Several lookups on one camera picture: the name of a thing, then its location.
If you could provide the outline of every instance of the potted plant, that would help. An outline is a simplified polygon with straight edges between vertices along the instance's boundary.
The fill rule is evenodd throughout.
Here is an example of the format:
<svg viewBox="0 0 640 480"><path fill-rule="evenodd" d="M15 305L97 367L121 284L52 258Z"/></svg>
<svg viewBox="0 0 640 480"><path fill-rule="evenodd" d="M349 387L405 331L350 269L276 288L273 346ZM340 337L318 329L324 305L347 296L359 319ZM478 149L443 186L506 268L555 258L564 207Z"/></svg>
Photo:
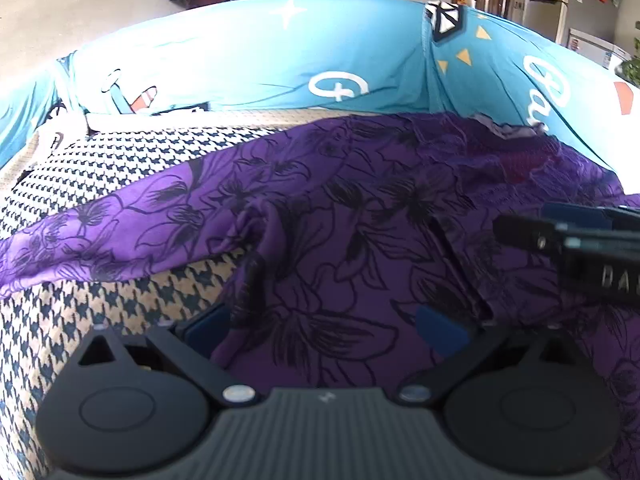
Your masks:
<svg viewBox="0 0 640 480"><path fill-rule="evenodd" d="M623 61L616 73L625 81L640 88L640 38L635 38L636 54L630 61Z"/></svg>

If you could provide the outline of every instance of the yellow triangle print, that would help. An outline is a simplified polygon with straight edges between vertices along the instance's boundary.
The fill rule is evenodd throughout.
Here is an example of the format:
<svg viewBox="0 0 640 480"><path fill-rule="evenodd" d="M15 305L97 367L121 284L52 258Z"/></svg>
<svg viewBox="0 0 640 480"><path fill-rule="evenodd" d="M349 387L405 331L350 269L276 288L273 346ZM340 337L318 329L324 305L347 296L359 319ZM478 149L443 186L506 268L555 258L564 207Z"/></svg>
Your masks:
<svg viewBox="0 0 640 480"><path fill-rule="evenodd" d="M466 48L465 50L461 50L456 54L456 57L460 60L471 66L471 57L469 56L469 50Z"/></svg>
<svg viewBox="0 0 640 480"><path fill-rule="evenodd" d="M491 40L489 33L480 25L478 25L478 30L476 30L476 38L479 38L480 40Z"/></svg>

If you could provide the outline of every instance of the orange decoration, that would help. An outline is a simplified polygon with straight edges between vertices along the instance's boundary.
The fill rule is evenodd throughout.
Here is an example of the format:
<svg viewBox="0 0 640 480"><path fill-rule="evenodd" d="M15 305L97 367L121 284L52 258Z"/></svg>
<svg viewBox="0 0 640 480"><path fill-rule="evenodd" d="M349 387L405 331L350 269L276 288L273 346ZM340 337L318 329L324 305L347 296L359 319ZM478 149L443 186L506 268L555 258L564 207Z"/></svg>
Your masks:
<svg viewBox="0 0 640 480"><path fill-rule="evenodd" d="M634 105L634 91L627 83L622 81L616 81L614 85L618 93L618 101L620 101L620 113L629 115Z"/></svg>

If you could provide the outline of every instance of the white appliance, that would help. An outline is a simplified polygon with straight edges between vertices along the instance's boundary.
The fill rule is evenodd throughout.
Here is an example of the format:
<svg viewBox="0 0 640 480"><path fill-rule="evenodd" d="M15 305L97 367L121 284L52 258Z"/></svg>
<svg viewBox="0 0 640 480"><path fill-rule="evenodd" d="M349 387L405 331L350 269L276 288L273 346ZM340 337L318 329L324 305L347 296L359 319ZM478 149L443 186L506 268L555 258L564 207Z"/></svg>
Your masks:
<svg viewBox="0 0 640 480"><path fill-rule="evenodd" d="M631 59L627 52L613 43L601 40L575 28L569 30L567 47L611 72L614 72L623 61Z"/></svg>

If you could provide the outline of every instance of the white star print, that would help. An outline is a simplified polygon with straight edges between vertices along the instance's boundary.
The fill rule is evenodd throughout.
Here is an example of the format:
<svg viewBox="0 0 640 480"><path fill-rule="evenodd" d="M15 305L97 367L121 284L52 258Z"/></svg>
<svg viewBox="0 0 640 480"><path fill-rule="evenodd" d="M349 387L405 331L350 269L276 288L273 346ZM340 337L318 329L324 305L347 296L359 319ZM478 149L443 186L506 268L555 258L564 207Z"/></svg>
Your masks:
<svg viewBox="0 0 640 480"><path fill-rule="evenodd" d="M296 4L293 0L288 0L287 4L284 7L279 9L272 10L270 14L279 14L282 16L282 28L283 30L287 30L289 27L289 22L291 19L300 12L305 12L306 9L302 7L296 7Z"/></svg>

